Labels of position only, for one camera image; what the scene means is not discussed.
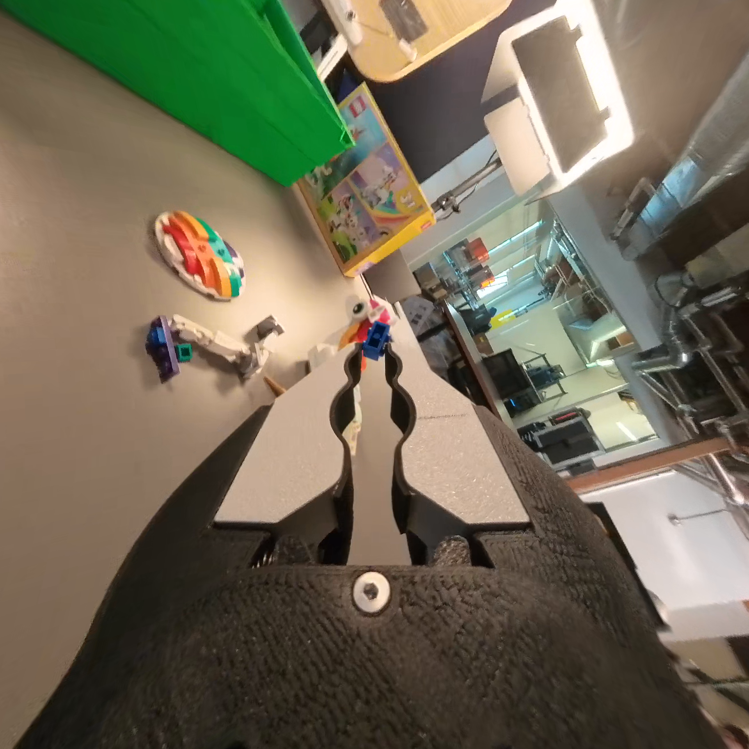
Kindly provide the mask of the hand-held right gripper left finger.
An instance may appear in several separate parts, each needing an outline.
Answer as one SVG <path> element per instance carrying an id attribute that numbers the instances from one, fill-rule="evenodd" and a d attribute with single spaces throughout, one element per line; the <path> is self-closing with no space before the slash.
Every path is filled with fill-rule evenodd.
<path id="1" fill-rule="evenodd" d="M 360 346 L 348 345 L 276 398 L 213 522 L 346 541 L 353 519 L 351 447 Z"/>

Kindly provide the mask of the yellow lego box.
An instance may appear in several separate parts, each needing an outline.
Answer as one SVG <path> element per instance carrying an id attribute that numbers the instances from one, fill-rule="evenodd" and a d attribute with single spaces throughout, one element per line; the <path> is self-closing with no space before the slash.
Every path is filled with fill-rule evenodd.
<path id="1" fill-rule="evenodd" d="M 436 224 L 367 84 L 339 104 L 353 146 L 297 185 L 343 276 L 365 273 Z"/>

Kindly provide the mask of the rainbow lego disc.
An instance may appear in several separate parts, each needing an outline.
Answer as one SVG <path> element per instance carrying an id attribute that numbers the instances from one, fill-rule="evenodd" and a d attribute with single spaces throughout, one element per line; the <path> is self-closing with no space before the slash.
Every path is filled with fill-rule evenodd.
<path id="1" fill-rule="evenodd" d="M 165 211 L 154 220 L 154 236 L 164 262 L 194 291 L 224 303 L 244 293 L 242 257 L 205 220 L 186 211 Z"/>

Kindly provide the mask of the white lego leg assembly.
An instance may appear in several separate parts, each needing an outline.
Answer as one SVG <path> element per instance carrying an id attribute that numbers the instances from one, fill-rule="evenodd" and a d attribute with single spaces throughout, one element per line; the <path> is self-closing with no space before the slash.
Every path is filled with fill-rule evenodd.
<path id="1" fill-rule="evenodd" d="M 240 342 L 221 331 L 211 331 L 179 314 L 167 318 L 167 322 L 180 342 L 194 344 L 203 351 L 222 357 L 234 366 L 241 380 L 248 380 L 263 370 L 280 336 L 286 332 L 273 315 L 251 329 L 249 343 Z"/>

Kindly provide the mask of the silver ventilation duct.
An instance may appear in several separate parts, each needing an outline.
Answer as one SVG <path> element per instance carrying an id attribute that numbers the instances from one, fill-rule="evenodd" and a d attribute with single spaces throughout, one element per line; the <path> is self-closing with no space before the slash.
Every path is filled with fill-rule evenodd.
<path id="1" fill-rule="evenodd" d="M 744 56 L 666 175 L 636 183 L 610 233 L 621 256 L 635 261 L 649 253 L 683 211 L 747 166 L 747 149 Z"/>

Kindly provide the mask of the purple lego plate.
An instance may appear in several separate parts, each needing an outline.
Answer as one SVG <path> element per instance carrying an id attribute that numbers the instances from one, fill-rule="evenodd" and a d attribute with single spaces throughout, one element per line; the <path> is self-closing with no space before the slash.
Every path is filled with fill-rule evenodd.
<path id="1" fill-rule="evenodd" d="M 154 363 L 163 385 L 181 373 L 182 364 L 177 362 L 174 355 L 174 344 L 178 342 L 189 343 L 179 339 L 165 315 L 158 315 L 151 320 L 145 337 L 145 351 Z"/>

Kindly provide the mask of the grey desk panel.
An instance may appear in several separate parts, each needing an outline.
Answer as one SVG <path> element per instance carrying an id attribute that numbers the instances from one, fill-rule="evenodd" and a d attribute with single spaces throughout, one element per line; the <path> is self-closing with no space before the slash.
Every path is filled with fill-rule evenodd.
<path id="1" fill-rule="evenodd" d="M 392 305 L 421 294 L 420 286 L 399 249 L 372 265 L 362 277 L 373 295 Z"/>

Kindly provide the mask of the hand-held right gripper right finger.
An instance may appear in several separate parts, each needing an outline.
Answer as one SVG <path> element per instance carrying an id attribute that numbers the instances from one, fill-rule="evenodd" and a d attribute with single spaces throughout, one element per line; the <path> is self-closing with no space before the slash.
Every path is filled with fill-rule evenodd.
<path id="1" fill-rule="evenodd" d="M 473 402 L 416 345 L 389 345 L 385 374 L 396 445 L 392 509 L 409 542 L 525 530 L 530 519 Z"/>

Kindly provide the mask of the green plastic bin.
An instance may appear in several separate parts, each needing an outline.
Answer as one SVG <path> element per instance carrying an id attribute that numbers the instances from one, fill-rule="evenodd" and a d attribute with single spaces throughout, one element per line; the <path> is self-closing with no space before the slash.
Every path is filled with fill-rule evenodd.
<path id="1" fill-rule="evenodd" d="M 283 186 L 354 146 L 281 2 L 4 1 L 2 9 Z"/>

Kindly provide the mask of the blue lego brick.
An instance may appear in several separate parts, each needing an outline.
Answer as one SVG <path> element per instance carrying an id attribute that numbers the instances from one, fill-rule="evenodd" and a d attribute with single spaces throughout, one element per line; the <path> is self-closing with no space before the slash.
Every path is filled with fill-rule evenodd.
<path id="1" fill-rule="evenodd" d="M 362 356 L 371 361 L 378 361 L 385 355 L 390 342 L 390 325 L 382 321 L 373 322 L 361 345 Z"/>

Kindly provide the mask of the white lego unicorn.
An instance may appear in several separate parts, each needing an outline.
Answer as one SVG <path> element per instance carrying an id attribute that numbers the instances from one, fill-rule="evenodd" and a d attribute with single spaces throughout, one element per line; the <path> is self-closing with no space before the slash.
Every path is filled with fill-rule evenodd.
<path id="1" fill-rule="evenodd" d="M 375 295 L 368 295 L 356 299 L 349 313 L 349 323 L 339 334 L 338 338 L 331 342 L 316 344 L 308 352 L 306 372 L 323 365 L 333 356 L 352 344 L 365 343 L 369 332 L 375 323 L 390 325 L 394 314 L 392 306 L 384 299 Z M 353 389 L 354 417 L 342 431 L 344 439 L 348 443 L 352 456 L 357 452 L 358 437 L 362 427 L 362 408 L 360 386 Z"/>

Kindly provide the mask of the white studio light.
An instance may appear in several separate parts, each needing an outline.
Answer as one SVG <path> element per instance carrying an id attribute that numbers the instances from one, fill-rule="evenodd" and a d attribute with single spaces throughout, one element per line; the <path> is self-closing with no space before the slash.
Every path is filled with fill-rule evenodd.
<path id="1" fill-rule="evenodd" d="M 501 33 L 482 106 L 519 196 L 564 190 L 634 141 L 594 2 L 555 2 Z"/>

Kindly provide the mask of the light wooden board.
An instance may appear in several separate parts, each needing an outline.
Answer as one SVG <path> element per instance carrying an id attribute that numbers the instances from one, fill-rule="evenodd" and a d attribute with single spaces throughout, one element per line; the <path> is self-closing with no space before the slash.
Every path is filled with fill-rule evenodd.
<path id="1" fill-rule="evenodd" d="M 502 15 L 512 1 L 321 1 L 359 72 L 398 81 Z"/>

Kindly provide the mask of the long wooden table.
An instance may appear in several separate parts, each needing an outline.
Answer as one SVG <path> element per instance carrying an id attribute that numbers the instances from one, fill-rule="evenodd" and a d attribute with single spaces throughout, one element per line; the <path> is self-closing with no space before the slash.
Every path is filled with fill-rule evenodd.
<path id="1" fill-rule="evenodd" d="M 513 428 L 514 424 L 509 412 L 463 317 L 445 301 L 439 302 L 437 308 L 443 313 L 448 329 L 457 345 L 459 356 L 455 365 L 461 368 L 467 393 L 470 394 L 475 404 L 486 407 L 495 417 Z"/>

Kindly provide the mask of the black light stand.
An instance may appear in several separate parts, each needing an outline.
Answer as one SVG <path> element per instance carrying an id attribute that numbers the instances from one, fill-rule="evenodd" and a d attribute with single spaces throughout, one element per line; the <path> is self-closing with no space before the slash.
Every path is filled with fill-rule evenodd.
<path id="1" fill-rule="evenodd" d="M 431 210 L 437 222 L 442 222 L 454 214 L 461 212 L 461 205 L 502 168 L 501 158 L 496 148 L 492 150 L 482 168 L 460 182 L 457 186 L 443 192 L 431 203 Z"/>

